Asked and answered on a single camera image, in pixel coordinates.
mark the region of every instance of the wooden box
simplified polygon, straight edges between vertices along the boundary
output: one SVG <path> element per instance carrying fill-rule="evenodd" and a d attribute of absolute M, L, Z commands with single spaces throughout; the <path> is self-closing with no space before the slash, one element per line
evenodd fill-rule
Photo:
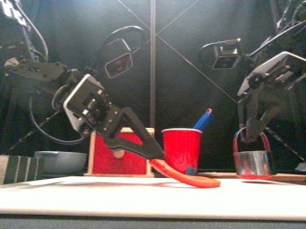
<path fill-rule="evenodd" d="M 154 136 L 154 128 L 147 128 Z M 142 144 L 131 128 L 123 128 L 119 138 Z M 148 160 L 127 150 L 112 151 L 103 137 L 91 134 L 88 170 L 86 175 L 154 176 Z"/>

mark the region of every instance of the red box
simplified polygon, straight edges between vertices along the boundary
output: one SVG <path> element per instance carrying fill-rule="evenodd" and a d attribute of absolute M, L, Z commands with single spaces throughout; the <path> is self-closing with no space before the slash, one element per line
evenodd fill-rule
<path fill-rule="evenodd" d="M 154 136 L 154 128 L 147 128 Z M 123 128 L 119 138 L 142 144 L 142 140 L 131 128 Z M 91 134 L 88 170 L 86 175 L 154 176 L 148 160 L 127 150 L 112 151 L 103 137 Z"/>

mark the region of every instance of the metal pole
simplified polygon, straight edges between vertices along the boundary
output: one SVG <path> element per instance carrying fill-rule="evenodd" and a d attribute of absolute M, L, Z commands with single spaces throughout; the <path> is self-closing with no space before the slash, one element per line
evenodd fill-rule
<path fill-rule="evenodd" d="M 151 98 L 150 98 L 150 127 L 155 127 L 155 0 L 151 0 Z"/>

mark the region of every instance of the white label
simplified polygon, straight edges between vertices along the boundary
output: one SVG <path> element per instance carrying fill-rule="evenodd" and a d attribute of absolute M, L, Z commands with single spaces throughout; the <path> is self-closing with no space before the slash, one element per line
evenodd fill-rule
<path fill-rule="evenodd" d="M 0 0 L 0 10 L 8 18 L 17 19 L 19 24 L 27 26 L 21 12 L 15 9 L 12 3 L 8 2 L 8 0 Z"/>

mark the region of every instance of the orange handle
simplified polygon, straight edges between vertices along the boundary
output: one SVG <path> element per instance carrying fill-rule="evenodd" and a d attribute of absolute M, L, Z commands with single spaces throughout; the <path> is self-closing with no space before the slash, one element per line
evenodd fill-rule
<path fill-rule="evenodd" d="M 162 175 L 176 179 L 182 183 L 198 188 L 221 187 L 221 182 L 218 180 L 203 176 L 184 175 L 179 173 L 162 159 L 151 159 L 150 164 Z"/>

